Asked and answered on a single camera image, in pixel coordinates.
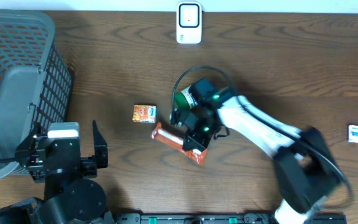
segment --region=gray plastic basket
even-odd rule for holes
[[[53,44],[55,24],[35,11],[0,10],[0,159],[14,157],[35,122],[46,132],[67,116],[72,77]],[[0,178],[26,174],[0,164]]]

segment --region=white wall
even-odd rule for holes
[[[0,0],[0,9],[175,11],[178,0]],[[358,13],[358,0],[199,0],[206,12]]]

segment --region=wooden table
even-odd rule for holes
[[[109,144],[109,167],[95,179],[111,207],[145,213],[244,212],[280,203],[272,162],[237,133],[212,141],[204,166],[150,138],[152,124],[133,123],[133,105],[158,106],[167,120],[172,87],[196,65],[231,73],[240,91],[266,113],[300,128],[317,127],[356,201],[344,210],[358,223],[358,15],[205,13],[199,45],[176,42],[175,13],[47,12],[56,43],[76,72],[68,115],[81,127],[81,153],[93,152],[91,122]],[[216,74],[194,73],[225,86]],[[0,208],[42,197],[30,177],[0,180]],[[346,199],[339,189],[331,203]]]

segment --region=green lid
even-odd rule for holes
[[[178,105],[178,108],[184,110],[190,110],[189,103],[187,102],[183,93],[179,92],[175,95],[175,103]]]

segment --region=orange box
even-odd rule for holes
[[[135,105],[132,120],[141,123],[155,123],[156,114],[156,106]]]

